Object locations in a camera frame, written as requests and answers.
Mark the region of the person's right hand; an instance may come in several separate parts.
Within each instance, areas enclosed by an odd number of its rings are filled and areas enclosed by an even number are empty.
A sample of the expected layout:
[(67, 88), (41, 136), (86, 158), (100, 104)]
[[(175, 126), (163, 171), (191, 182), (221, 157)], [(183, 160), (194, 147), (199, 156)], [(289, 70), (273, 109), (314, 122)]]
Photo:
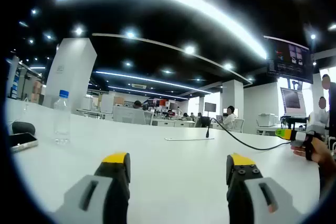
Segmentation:
[[(313, 137), (312, 141), (312, 151), (311, 151), (311, 160), (315, 163), (318, 163), (320, 166), (322, 165), (332, 165), (335, 166), (335, 160), (333, 159), (330, 150), (327, 146), (318, 138)], [(291, 149), (293, 153), (305, 157), (306, 149), (304, 147), (295, 147), (292, 146)]]

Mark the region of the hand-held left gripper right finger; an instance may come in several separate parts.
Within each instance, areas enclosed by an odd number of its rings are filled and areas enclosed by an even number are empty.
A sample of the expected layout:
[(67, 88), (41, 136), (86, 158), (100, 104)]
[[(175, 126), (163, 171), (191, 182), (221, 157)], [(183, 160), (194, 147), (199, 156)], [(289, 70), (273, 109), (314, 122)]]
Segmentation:
[(255, 162), (237, 153), (227, 156), (226, 194), (230, 223), (300, 223), (303, 215), (292, 196)]

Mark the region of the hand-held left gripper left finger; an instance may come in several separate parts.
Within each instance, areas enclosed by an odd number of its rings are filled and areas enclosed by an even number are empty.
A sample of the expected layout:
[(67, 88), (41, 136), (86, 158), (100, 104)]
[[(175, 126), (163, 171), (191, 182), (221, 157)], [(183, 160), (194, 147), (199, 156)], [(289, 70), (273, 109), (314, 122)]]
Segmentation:
[(105, 157), (93, 175), (86, 175), (64, 194), (54, 212), (57, 223), (127, 223), (130, 199), (129, 153)]

